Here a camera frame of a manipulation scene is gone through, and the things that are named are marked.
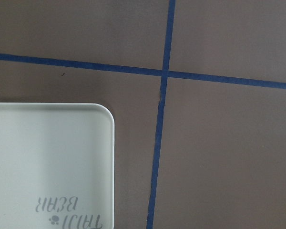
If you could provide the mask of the cream bear tray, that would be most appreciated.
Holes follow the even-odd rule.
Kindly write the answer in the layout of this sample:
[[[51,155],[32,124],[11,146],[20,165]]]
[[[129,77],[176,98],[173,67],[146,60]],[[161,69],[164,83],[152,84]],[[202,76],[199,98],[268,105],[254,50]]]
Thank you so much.
[[[100,104],[0,103],[0,229],[112,229],[114,118]]]

